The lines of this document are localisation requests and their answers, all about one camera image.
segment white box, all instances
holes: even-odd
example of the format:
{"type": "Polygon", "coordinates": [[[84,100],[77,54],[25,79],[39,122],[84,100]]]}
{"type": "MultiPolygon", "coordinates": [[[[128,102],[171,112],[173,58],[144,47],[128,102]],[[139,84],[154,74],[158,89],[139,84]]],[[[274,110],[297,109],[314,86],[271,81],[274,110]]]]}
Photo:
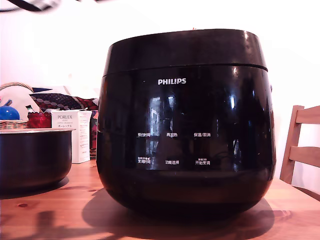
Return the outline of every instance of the white box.
{"type": "Polygon", "coordinates": [[[72,163],[80,164],[90,160],[90,118],[91,111],[52,110],[52,128],[75,129],[72,131],[72,163]]]}

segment black pot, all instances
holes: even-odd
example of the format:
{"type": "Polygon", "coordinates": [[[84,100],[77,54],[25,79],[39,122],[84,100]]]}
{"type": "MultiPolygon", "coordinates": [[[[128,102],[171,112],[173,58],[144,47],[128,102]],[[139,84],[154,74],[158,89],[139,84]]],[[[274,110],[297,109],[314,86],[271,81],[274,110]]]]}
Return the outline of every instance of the black pot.
{"type": "Polygon", "coordinates": [[[0,130],[0,194],[40,189],[66,177],[71,134],[72,129],[0,130]]]}
{"type": "Polygon", "coordinates": [[[96,156],[105,189],[134,210],[229,216],[254,206],[276,164],[257,36],[207,29],[114,43],[96,156]]]}

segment patterned fabric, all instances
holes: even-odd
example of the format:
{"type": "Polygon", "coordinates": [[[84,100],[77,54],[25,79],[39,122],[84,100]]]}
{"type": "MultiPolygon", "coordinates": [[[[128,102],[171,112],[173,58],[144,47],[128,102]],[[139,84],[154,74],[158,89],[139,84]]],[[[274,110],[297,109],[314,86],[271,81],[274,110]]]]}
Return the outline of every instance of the patterned fabric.
{"type": "Polygon", "coordinates": [[[94,98],[83,99],[61,93],[32,93],[30,96],[43,112],[46,109],[80,110],[88,108],[88,110],[98,110],[98,106],[92,102],[94,98]]]}

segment wicker basket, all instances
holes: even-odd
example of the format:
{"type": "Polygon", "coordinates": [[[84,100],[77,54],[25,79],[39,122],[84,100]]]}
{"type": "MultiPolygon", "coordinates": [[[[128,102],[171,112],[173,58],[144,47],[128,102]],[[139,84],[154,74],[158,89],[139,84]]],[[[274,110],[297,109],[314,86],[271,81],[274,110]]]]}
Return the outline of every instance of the wicker basket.
{"type": "Polygon", "coordinates": [[[23,120],[0,120],[0,130],[3,129],[26,129],[27,122],[23,120]]]}
{"type": "MultiPolygon", "coordinates": [[[[5,88],[12,87],[12,86],[21,86],[21,87],[27,88],[27,89],[31,90],[32,92],[34,92],[30,86],[28,86],[27,84],[21,83],[21,82],[10,82],[10,83],[3,84],[0,86],[0,91],[5,88]]],[[[26,129],[27,122],[28,121],[24,121],[24,120],[0,120],[0,130],[3,130],[3,129],[26,129]]]]}

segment wooden chair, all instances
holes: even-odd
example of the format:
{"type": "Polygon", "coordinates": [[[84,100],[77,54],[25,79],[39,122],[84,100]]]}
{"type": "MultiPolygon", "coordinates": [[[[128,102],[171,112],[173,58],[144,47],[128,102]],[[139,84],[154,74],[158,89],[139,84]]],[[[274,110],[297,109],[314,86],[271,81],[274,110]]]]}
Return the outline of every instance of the wooden chair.
{"type": "MultiPolygon", "coordinates": [[[[292,116],[286,140],[280,179],[292,183],[295,162],[309,164],[320,168],[320,147],[298,147],[301,124],[320,124],[320,106],[304,109],[304,106],[293,106],[292,116]]],[[[320,201],[320,195],[297,187],[320,201]]]]}

